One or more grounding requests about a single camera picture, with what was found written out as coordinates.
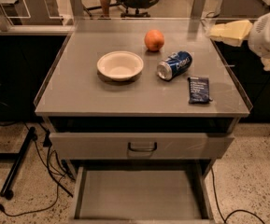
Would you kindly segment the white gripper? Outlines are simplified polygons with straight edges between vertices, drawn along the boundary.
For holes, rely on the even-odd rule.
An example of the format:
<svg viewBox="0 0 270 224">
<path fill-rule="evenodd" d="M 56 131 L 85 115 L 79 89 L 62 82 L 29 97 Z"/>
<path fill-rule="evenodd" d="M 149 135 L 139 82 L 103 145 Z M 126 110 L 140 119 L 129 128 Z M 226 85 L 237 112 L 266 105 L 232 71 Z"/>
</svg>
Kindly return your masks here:
<svg viewBox="0 0 270 224">
<path fill-rule="evenodd" d="M 264 71 L 270 71 L 270 12 L 252 23 L 231 21 L 212 26 L 208 37 L 233 47 L 240 47 L 248 39 L 249 49 L 261 57 Z"/>
</svg>

